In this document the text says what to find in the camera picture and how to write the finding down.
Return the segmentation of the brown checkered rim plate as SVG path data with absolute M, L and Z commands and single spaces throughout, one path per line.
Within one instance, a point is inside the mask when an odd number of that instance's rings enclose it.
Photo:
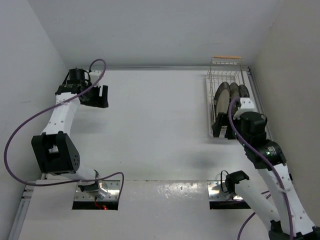
M 222 123 L 225 121 L 230 104 L 230 84 L 222 82 L 213 98 L 214 122 L 218 113 L 222 113 Z

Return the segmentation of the dark rim beige plate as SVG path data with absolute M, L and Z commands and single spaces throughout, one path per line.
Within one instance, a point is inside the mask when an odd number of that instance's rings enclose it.
M 230 102 L 240 96 L 239 93 L 239 85 L 236 82 L 230 84 Z M 237 111 L 237 102 L 235 101 L 233 107 L 231 108 L 231 112 L 234 114 Z

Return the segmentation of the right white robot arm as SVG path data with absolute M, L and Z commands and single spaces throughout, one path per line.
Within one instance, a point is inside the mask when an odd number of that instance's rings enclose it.
M 273 199 L 270 203 L 242 170 L 220 179 L 220 191 L 229 201 L 239 196 L 263 222 L 271 240 L 318 240 L 320 228 L 307 215 L 290 178 L 281 147 L 267 138 L 267 118 L 258 112 L 240 115 L 219 113 L 218 122 L 227 123 L 227 135 L 237 139 L 264 180 Z

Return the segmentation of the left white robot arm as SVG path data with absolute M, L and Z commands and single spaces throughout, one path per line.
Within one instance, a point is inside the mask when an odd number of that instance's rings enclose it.
M 42 173 L 78 180 L 78 187 L 95 199 L 102 200 L 108 189 L 99 180 L 97 170 L 81 164 L 80 153 L 70 131 L 80 105 L 108 108 L 108 87 L 93 86 L 90 73 L 73 68 L 55 93 L 56 107 L 40 135 L 31 139 L 31 145 Z

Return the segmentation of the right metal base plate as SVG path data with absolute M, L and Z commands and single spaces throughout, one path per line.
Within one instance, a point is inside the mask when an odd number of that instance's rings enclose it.
M 243 200 L 242 197 L 236 194 L 230 194 L 222 191 L 221 182 L 218 180 L 207 181 L 207 192 L 210 202 L 237 202 Z

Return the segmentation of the metal base plate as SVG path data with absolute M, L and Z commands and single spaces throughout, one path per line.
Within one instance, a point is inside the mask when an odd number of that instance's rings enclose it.
M 207 181 L 207 192 L 210 202 L 237 202 L 243 200 L 242 197 L 236 194 L 230 194 L 222 191 L 221 182 L 218 180 Z
M 76 202 L 116 201 L 119 198 L 120 186 L 119 180 L 103 180 L 90 185 L 77 185 L 74 200 Z

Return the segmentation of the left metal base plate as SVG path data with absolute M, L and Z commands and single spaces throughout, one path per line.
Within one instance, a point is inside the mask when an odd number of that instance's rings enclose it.
M 119 180 L 103 180 L 90 185 L 77 185 L 74 200 L 76 202 L 116 201 L 119 198 L 120 186 Z

